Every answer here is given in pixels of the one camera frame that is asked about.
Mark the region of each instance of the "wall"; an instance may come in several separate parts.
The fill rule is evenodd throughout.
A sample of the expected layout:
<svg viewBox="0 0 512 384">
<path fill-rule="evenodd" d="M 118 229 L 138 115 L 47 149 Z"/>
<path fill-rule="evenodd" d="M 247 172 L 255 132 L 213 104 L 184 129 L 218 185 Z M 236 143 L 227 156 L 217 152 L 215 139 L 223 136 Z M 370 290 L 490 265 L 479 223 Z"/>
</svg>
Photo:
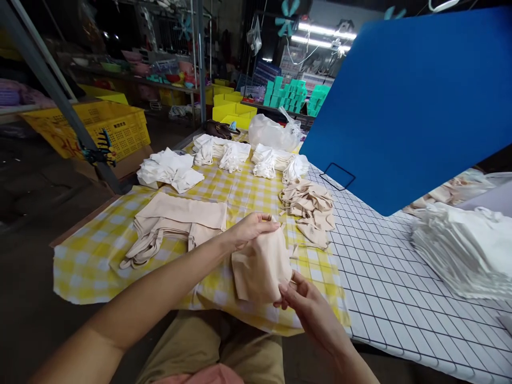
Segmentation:
<svg viewBox="0 0 512 384">
<path fill-rule="evenodd" d="M 309 17 L 313 24 L 322 27 L 335 27 L 340 22 L 340 19 L 352 20 L 354 31 L 357 33 L 367 21 L 382 20 L 384 12 L 335 4 L 326 0 L 313 0 Z"/>
</svg>

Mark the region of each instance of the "stack of white fabric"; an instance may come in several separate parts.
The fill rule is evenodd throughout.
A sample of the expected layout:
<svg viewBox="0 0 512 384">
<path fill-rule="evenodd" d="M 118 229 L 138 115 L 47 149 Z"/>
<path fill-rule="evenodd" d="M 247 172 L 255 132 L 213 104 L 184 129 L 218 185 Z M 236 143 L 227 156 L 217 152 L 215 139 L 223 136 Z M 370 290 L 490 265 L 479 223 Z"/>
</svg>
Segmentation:
<svg viewBox="0 0 512 384">
<path fill-rule="evenodd" d="M 178 155 L 169 148 L 152 154 L 145 159 L 137 171 L 142 185 L 158 188 L 157 182 L 164 182 L 182 194 L 204 180 L 202 173 L 192 169 L 194 158 L 188 154 Z"/>
<path fill-rule="evenodd" d="M 229 173 L 240 170 L 251 151 L 251 145 L 204 134 L 194 140 L 194 165 L 213 164 L 214 157 L 220 157 L 219 168 Z"/>
<path fill-rule="evenodd" d="M 428 204 L 414 223 L 418 253 L 456 294 L 512 299 L 512 219 L 479 207 Z"/>
<path fill-rule="evenodd" d="M 251 161 L 255 164 L 253 173 L 256 176 L 273 179 L 275 171 L 283 171 L 283 183 L 289 184 L 300 179 L 309 170 L 308 158 L 284 150 L 258 144 L 254 150 Z"/>
</svg>

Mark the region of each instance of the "blue board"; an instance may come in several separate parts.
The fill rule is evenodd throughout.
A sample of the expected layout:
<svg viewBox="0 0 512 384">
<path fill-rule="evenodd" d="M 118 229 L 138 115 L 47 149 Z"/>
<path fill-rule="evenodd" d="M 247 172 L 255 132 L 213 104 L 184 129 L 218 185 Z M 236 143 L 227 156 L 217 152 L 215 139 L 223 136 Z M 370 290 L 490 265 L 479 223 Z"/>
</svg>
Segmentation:
<svg viewBox="0 0 512 384">
<path fill-rule="evenodd" d="M 512 143 L 512 8 L 367 23 L 300 153 L 391 215 Z M 342 185 L 351 176 L 335 166 Z"/>
</svg>

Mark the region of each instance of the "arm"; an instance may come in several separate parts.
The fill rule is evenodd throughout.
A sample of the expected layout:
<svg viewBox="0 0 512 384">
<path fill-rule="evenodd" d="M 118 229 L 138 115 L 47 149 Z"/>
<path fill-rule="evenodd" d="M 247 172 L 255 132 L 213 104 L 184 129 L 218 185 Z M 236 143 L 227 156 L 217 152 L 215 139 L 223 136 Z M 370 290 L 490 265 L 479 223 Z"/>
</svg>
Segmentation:
<svg viewBox="0 0 512 384">
<path fill-rule="evenodd" d="M 379 384 L 319 290 L 296 271 L 293 271 L 292 280 L 296 285 L 279 285 L 283 300 L 274 305 L 283 309 L 290 306 L 295 310 L 308 336 L 330 356 L 338 381 Z"/>
<path fill-rule="evenodd" d="M 32 377 L 38 383 L 109 383 L 124 353 L 224 257 L 279 223 L 251 213 L 226 232 L 137 280 L 101 308 Z"/>
</svg>

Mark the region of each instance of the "ceiling light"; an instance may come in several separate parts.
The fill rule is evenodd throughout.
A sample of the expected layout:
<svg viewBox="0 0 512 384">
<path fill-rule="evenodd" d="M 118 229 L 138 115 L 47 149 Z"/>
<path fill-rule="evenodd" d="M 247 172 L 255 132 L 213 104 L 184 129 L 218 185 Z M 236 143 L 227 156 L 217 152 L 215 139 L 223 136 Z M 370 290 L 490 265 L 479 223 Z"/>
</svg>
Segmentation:
<svg viewBox="0 0 512 384">
<path fill-rule="evenodd" d="M 330 48 L 332 46 L 332 43 L 321 41 L 321 40 L 314 40 L 314 39 L 308 39 L 306 37 L 300 37 L 300 36 L 292 36 L 292 41 L 295 41 L 297 43 L 304 43 L 304 44 L 310 44 L 310 45 L 318 45 L 324 48 Z"/>
<path fill-rule="evenodd" d="M 321 40 L 314 40 L 314 39 L 308 39 L 306 37 L 301 36 L 292 36 L 292 41 L 295 41 L 297 43 L 303 43 L 303 44 L 310 44 L 310 45 L 317 45 L 323 48 L 333 48 L 332 43 L 327 41 L 321 41 Z M 338 50 L 347 52 L 350 50 L 350 46 L 348 45 L 341 45 L 338 47 Z"/>
<path fill-rule="evenodd" d="M 353 33 L 338 32 L 335 29 L 314 26 L 314 25 L 310 25 L 307 23 L 299 23 L 299 30 L 305 30 L 305 31 L 320 34 L 320 35 L 341 37 L 341 38 L 344 38 L 347 40 L 354 40 L 357 36 L 356 34 L 353 34 Z"/>
</svg>

